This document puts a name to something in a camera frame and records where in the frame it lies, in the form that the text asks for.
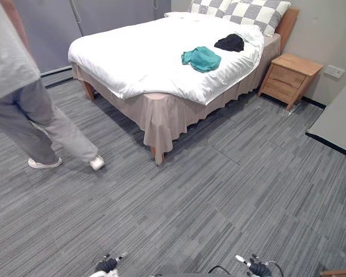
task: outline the floor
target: floor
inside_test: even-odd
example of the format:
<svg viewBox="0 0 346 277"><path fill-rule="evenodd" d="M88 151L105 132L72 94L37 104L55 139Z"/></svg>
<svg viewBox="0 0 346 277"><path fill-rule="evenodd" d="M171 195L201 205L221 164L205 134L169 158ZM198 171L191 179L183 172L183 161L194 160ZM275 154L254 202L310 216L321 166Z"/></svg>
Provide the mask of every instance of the floor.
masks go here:
<svg viewBox="0 0 346 277"><path fill-rule="evenodd" d="M86 100L77 81L49 92L106 167L95 173L54 143L64 164L35 170L0 132L0 276L87 277L126 250L120 277L217 264L246 276L235 255L252 253L285 276L346 268L346 156L304 135L320 108L301 102L286 117L243 95L156 166L144 133L101 96Z"/></svg>

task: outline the leg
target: leg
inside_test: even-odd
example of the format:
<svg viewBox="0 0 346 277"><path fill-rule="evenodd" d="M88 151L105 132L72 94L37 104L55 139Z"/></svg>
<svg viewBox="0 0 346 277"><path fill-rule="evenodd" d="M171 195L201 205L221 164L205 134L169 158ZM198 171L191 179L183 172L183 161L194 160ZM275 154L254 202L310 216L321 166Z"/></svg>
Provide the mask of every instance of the leg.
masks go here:
<svg viewBox="0 0 346 277"><path fill-rule="evenodd" d="M97 147L52 103L41 81L23 88L17 94L16 101L31 121L45 129L73 156L84 162L90 162L97 156Z"/></svg>
<svg viewBox="0 0 346 277"><path fill-rule="evenodd" d="M151 149L151 155L152 157L155 159L155 161L158 163L158 161L156 160L156 148L155 147L150 147ZM161 162L164 163L166 161L166 157L164 156L164 153L162 153L161 155Z"/></svg>
<svg viewBox="0 0 346 277"><path fill-rule="evenodd" d="M50 147L51 140L28 121L13 100L15 93L0 99L0 130L34 161L44 164L55 163L58 157Z"/></svg>
<svg viewBox="0 0 346 277"><path fill-rule="evenodd" d="M95 92L95 89L93 88L93 86L91 86L89 83L84 82L84 81L80 81L83 87L83 90L86 93L86 97L88 99L90 99L91 101L95 101L95 96L93 95L93 93Z"/></svg>
<svg viewBox="0 0 346 277"><path fill-rule="evenodd" d="M260 86L260 89L259 89L259 92L258 92L258 97L260 97L260 95L262 94L262 91L263 91L263 87L264 85L266 84L266 81L268 80L269 76L270 76L270 73L272 72L273 70L273 67L274 67L274 64L270 64L270 67L268 69L268 71L266 72L266 75L264 77L264 80L263 80L263 83L261 84Z"/></svg>
<svg viewBox="0 0 346 277"><path fill-rule="evenodd" d="M292 99L288 102L288 106L286 108L286 111L290 111L290 109L292 108L292 106L295 104L295 102L298 99L301 99L301 97L304 95L305 93L305 89L309 86L309 84L311 83L311 81L313 80L312 77L306 77L304 79L304 81L301 83L301 86L299 87L298 91L296 91L295 95L292 97Z"/></svg>

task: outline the white sneaker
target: white sneaker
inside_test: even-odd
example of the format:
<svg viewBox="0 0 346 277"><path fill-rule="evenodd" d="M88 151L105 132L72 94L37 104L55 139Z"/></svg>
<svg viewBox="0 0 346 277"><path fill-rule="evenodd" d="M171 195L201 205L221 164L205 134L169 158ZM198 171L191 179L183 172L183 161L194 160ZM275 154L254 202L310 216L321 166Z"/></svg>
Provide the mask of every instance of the white sneaker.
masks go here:
<svg viewBox="0 0 346 277"><path fill-rule="evenodd" d="M52 164L36 163L31 158L28 159L28 165L33 167L34 169L52 169L54 167L60 166L62 162L63 160L61 158L59 158L56 163L52 163Z"/></svg>
<svg viewBox="0 0 346 277"><path fill-rule="evenodd" d="M103 158L97 155L92 161L90 161L90 166L95 170L99 170L105 165Z"/></svg>

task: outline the drawer handle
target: drawer handle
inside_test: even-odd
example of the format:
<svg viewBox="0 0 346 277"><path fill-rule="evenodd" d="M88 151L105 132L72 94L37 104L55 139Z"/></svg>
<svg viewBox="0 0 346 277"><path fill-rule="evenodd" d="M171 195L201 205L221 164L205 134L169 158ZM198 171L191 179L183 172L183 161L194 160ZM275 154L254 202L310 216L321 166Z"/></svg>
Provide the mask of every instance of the drawer handle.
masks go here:
<svg viewBox="0 0 346 277"><path fill-rule="evenodd" d="M286 85L289 85L291 88L295 88L295 87L293 87L291 84L286 83L285 81L282 81L282 80L279 80L279 79L276 79L276 78L270 78L270 79L276 80L276 81L281 82L281 83L286 84Z"/></svg>

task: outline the gray wall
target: gray wall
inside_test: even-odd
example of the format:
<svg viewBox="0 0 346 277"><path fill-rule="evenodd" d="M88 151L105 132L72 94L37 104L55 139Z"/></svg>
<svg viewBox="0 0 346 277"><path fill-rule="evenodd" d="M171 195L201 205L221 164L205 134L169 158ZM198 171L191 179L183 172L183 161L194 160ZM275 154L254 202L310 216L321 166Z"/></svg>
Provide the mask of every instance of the gray wall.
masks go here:
<svg viewBox="0 0 346 277"><path fill-rule="evenodd" d="M172 0L172 11L184 12L190 0ZM346 0L290 0L300 9L285 53L345 70L341 79L321 73L306 96L329 104L346 85Z"/></svg>

